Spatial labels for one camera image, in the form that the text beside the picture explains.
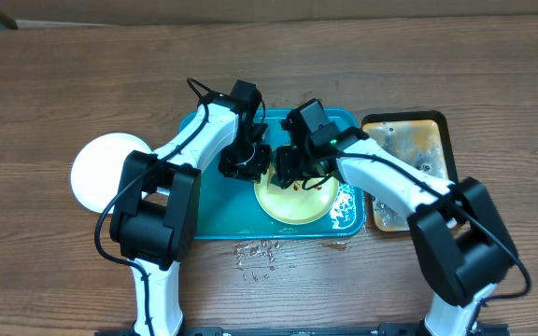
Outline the yellow plate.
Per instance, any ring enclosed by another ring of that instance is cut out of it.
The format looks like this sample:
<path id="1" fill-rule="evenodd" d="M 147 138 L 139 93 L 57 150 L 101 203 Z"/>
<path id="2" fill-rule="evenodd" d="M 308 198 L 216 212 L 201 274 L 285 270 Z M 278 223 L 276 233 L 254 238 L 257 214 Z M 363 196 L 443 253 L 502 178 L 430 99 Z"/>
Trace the yellow plate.
<path id="1" fill-rule="evenodd" d="M 332 208 L 339 190 L 339 182 L 333 178 L 305 190 L 300 181 L 282 189 L 271 183 L 273 177 L 276 170 L 271 164 L 261 182 L 254 185 L 255 196 L 270 217 L 291 225 L 304 225 L 323 217 Z"/>

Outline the white plate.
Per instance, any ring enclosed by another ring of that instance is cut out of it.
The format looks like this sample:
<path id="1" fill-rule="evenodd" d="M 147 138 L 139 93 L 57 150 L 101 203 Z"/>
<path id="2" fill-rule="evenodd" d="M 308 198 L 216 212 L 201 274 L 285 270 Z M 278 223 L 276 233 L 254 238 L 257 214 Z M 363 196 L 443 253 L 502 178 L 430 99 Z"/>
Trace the white plate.
<path id="1" fill-rule="evenodd" d="M 124 161 L 134 150 L 151 153 L 143 140 L 129 133 L 108 133 L 91 140 L 76 156 L 70 172 L 77 201 L 101 213 L 117 194 Z"/>

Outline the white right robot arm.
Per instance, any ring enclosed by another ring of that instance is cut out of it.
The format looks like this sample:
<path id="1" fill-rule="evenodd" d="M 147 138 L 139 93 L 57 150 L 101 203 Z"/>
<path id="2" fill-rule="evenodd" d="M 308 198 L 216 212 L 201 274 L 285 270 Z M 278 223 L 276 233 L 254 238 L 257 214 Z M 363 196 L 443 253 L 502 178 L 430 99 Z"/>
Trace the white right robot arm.
<path id="1" fill-rule="evenodd" d="M 333 177 L 362 189 L 406 218 L 432 307 L 419 331 L 471 335 L 495 287 L 519 264 L 516 247 L 487 189 L 473 178 L 454 183 L 390 155 L 367 133 L 293 131 L 276 151 L 275 184 Z"/>

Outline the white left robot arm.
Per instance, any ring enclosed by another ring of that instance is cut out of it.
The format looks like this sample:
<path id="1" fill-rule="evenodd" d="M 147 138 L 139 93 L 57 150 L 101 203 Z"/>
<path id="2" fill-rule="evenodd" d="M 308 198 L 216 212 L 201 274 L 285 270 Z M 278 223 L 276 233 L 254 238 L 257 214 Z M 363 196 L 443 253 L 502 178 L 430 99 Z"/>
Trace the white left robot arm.
<path id="1" fill-rule="evenodd" d="M 177 335 L 179 264 L 197 229 L 204 170 L 219 160 L 228 178 L 258 182 L 269 166 L 262 144 L 267 125 L 256 122 L 263 100 L 250 103 L 217 96 L 200 100 L 178 135 L 154 153 L 132 150 L 123 162 L 118 192 L 100 218 L 119 244 L 117 262 L 134 275 L 137 317 L 131 335 Z"/>

